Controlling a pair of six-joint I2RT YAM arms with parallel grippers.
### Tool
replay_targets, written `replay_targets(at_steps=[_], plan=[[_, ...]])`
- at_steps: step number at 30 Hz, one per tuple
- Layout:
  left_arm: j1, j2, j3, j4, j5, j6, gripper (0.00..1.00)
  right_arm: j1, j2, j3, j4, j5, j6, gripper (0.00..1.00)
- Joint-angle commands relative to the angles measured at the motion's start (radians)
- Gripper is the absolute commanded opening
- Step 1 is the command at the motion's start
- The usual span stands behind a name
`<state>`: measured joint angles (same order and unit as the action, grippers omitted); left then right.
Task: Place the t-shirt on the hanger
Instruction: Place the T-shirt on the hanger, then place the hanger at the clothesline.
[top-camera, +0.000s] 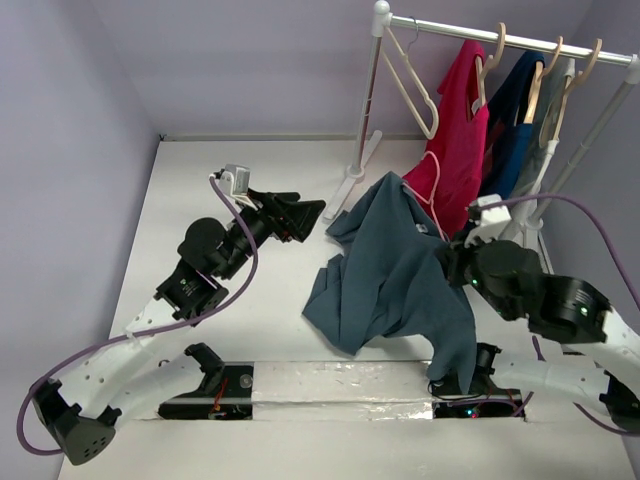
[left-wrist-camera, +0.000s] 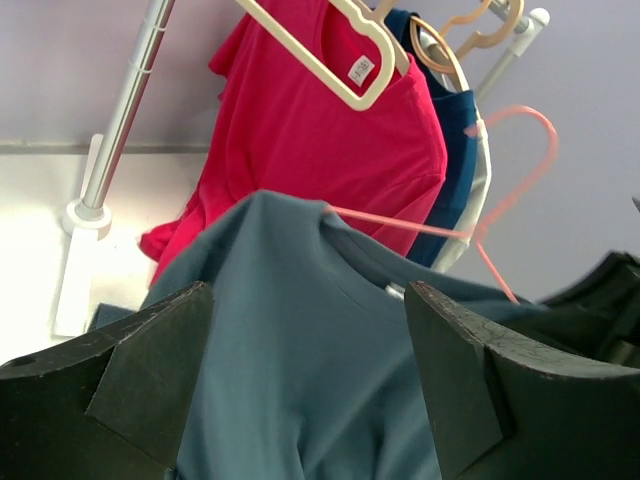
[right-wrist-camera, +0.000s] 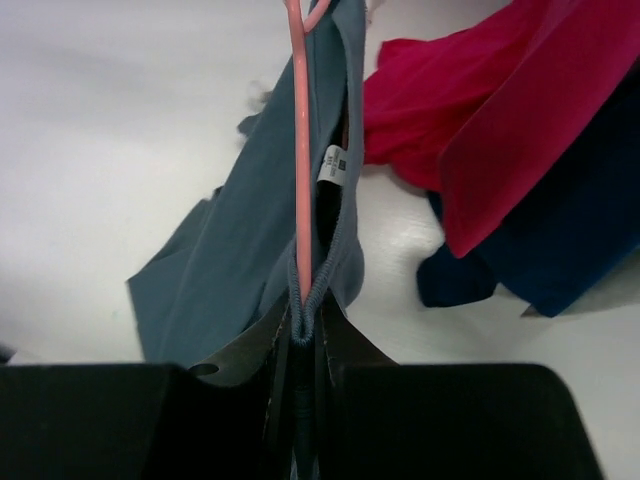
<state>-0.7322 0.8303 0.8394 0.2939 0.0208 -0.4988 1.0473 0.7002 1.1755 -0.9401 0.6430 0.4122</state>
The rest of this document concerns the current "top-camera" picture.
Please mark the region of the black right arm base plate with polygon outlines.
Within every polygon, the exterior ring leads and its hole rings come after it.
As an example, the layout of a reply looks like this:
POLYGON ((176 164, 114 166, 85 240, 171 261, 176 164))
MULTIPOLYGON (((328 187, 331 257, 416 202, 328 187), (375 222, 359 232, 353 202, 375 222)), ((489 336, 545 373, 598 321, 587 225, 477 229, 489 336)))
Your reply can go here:
POLYGON ((474 375, 468 393, 459 390, 456 374, 429 381, 427 391, 436 419, 526 419, 526 396, 520 390, 497 387, 478 374, 474 375))

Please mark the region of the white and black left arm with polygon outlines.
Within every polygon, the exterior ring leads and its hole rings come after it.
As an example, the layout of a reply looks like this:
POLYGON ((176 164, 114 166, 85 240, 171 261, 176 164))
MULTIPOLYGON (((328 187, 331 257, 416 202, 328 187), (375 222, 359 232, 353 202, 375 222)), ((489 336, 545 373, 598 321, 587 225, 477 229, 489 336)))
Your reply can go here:
POLYGON ((194 221, 177 252, 175 270, 110 344, 82 355, 64 375, 37 386, 37 417, 73 465, 99 455, 117 431, 149 408, 195 392, 217 394, 224 361, 206 344, 166 351, 188 329, 219 312, 231 279, 269 238, 304 242, 326 203, 303 201, 297 192, 248 192, 250 205, 229 225, 212 217, 194 221))

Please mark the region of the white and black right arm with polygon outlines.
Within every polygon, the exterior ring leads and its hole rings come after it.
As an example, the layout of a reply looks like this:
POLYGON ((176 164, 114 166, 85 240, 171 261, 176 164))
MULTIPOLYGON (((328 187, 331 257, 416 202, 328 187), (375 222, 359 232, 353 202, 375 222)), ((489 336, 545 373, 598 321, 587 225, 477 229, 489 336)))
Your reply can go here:
POLYGON ((530 360, 480 343, 460 368, 475 394, 510 388, 545 392, 612 421, 610 431, 639 434, 639 336, 590 283, 543 271, 538 254, 512 241, 459 239, 436 256, 453 286, 471 286, 500 318, 525 320, 530 333, 592 359, 587 368, 530 360))

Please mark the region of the teal blue t-shirt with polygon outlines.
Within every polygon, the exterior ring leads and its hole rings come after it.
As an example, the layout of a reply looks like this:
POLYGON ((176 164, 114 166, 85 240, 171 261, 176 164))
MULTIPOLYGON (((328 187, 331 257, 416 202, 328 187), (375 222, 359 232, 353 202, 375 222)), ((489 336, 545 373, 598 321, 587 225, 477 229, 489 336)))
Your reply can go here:
POLYGON ((476 325, 468 298, 445 278, 435 224, 389 172, 327 227, 341 252, 320 268, 303 316, 336 349, 355 355, 372 339, 420 335, 433 348, 427 376, 454 374, 470 390, 476 325))

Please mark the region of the pink wire hanger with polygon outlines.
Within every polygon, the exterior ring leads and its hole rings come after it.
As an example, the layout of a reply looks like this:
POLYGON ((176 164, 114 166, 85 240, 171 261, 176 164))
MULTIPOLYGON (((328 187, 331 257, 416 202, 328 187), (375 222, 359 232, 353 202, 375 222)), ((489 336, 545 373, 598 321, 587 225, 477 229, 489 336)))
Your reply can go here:
POLYGON ((440 168, 440 163, 439 160, 437 158, 437 156, 430 150, 427 150, 422 159, 425 160, 426 158, 430 158, 433 161, 434 164, 434 168, 435 168, 435 177, 433 180, 433 184, 432 184, 432 188, 429 194, 428 198, 425 198, 424 196, 422 196, 417 190, 415 190, 408 181, 404 180, 403 181, 403 187, 405 189, 407 189, 409 192, 411 192, 413 194, 413 196, 418 200, 421 201, 423 203, 425 203, 428 207, 429 207, 429 211, 431 212, 431 219, 433 220, 438 234, 440 236, 440 238, 447 242, 449 240, 448 236, 446 235, 446 233, 444 232, 444 230, 441 227, 436 209, 435 209, 435 197, 436 197, 436 193, 437 193, 437 188, 439 185, 439 181, 440 181, 440 177, 441 177, 441 168, 440 168))

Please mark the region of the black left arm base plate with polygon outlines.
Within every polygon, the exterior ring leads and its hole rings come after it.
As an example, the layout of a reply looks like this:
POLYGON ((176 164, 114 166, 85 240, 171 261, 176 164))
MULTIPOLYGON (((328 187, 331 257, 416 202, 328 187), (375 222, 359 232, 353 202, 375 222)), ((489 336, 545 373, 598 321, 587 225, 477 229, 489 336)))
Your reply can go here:
POLYGON ((254 363, 225 363, 205 343, 192 344, 184 353, 200 367, 199 386, 158 407, 164 420, 241 421, 253 418, 254 363))

